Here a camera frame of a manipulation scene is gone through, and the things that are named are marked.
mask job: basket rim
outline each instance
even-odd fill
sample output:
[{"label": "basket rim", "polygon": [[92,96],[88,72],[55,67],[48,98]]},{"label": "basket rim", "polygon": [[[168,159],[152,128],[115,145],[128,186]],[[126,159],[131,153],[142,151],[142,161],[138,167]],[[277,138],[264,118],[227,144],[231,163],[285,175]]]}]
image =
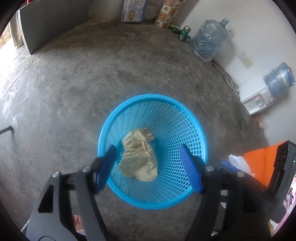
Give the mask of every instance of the basket rim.
[{"label": "basket rim", "polygon": [[[138,102],[143,102],[143,101],[166,101],[169,102],[169,104],[173,104],[175,106],[177,106],[178,108],[182,109],[184,111],[184,114],[186,116],[190,117],[190,121],[192,123],[194,123],[196,125],[196,127],[198,127],[198,131],[199,134],[202,136],[203,138],[203,148],[205,150],[205,158],[204,158],[204,162],[207,163],[207,157],[208,157],[208,153],[207,153],[207,141],[205,138],[205,133],[203,131],[203,128],[200,124],[200,122],[197,120],[197,118],[195,117],[195,115],[186,107],[184,106],[182,103],[180,103],[179,101],[171,98],[171,97],[167,97],[164,95],[158,95],[158,94],[145,94],[145,95],[139,95],[139,96],[135,96],[133,98],[130,98],[126,101],[124,101],[123,103],[121,103],[119,106],[117,106],[115,108],[115,110],[112,111],[112,113],[108,116],[107,120],[105,121],[103,128],[101,130],[101,134],[99,137],[99,142],[98,142],[98,155],[99,156],[103,156],[104,153],[104,144],[105,144],[105,139],[107,136],[107,132],[109,127],[111,126],[113,120],[116,118],[116,116],[125,108],[127,108],[129,105],[132,104],[136,104]],[[109,176],[108,181],[107,181],[109,187],[116,193],[117,196],[119,196],[121,199],[123,199],[124,201],[126,201],[127,203],[139,207],[139,208],[144,208],[144,209],[164,209],[164,208],[169,208],[172,207],[174,205],[177,205],[179,203],[181,203],[182,201],[184,201],[187,197],[189,197],[194,189],[191,187],[191,185],[188,187],[186,192],[183,192],[181,195],[169,200],[169,201],[164,201],[161,203],[148,203],[148,202],[141,202],[138,201],[136,199],[131,198],[130,196],[126,195],[117,185],[116,183],[113,181],[113,179]]]}]

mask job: blue gripper pad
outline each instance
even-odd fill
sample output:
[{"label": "blue gripper pad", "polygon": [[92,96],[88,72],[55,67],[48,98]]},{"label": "blue gripper pad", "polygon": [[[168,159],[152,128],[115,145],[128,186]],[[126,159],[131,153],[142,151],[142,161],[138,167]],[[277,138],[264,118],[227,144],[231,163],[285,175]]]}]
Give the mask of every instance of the blue gripper pad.
[{"label": "blue gripper pad", "polygon": [[192,155],[190,150],[186,146],[186,144],[183,144],[180,147],[180,159],[192,188],[198,194],[201,194],[202,192],[201,175],[200,175],[200,172],[197,170],[198,163],[196,162],[201,161],[202,164],[200,164],[200,166],[203,166],[203,165],[205,166],[205,163],[200,157]]},{"label": "blue gripper pad", "polygon": [[229,168],[230,170],[232,170],[233,172],[238,172],[239,170],[235,167],[232,166],[229,162],[227,161],[222,161],[221,164],[223,164],[224,166],[226,166],[227,168]]},{"label": "blue gripper pad", "polygon": [[96,192],[103,190],[112,171],[116,161],[117,150],[116,147],[111,145],[106,154],[102,157],[104,160],[100,172],[96,175]]}]

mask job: plastic water bottle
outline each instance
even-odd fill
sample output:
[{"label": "plastic water bottle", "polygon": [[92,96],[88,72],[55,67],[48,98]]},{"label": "plastic water bottle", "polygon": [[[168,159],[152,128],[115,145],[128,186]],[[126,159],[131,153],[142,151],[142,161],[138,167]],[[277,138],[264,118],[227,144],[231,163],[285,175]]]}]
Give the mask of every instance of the plastic water bottle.
[{"label": "plastic water bottle", "polygon": [[225,28],[229,20],[206,20],[191,40],[191,48],[205,62],[211,61],[223,42],[230,37]]},{"label": "plastic water bottle", "polygon": [[295,79],[292,69],[282,62],[264,77],[264,82],[272,97],[276,98],[293,86]]}]

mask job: concrete floor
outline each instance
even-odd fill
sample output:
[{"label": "concrete floor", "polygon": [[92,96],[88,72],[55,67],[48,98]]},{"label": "concrete floor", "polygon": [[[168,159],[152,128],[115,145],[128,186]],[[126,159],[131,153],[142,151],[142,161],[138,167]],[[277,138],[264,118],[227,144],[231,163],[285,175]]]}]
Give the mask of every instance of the concrete floor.
[{"label": "concrete floor", "polygon": [[[209,160],[267,145],[211,64],[155,25],[90,20],[33,55],[20,46],[0,58],[0,127],[15,129],[0,136],[0,199],[19,227],[51,173],[90,164],[105,119],[136,95],[163,94],[185,104],[204,128]],[[184,240],[201,196],[157,211],[130,206],[109,187],[96,200],[114,239],[174,241]]]}]

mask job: crumpled paper bag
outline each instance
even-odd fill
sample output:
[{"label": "crumpled paper bag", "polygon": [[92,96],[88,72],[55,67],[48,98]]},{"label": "crumpled paper bag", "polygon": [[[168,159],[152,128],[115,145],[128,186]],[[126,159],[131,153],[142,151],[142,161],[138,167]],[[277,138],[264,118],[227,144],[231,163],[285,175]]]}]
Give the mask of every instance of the crumpled paper bag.
[{"label": "crumpled paper bag", "polygon": [[130,131],[123,139],[125,152],[118,167],[126,177],[135,177],[144,182],[157,177],[157,160],[151,145],[154,136],[148,129]]}]

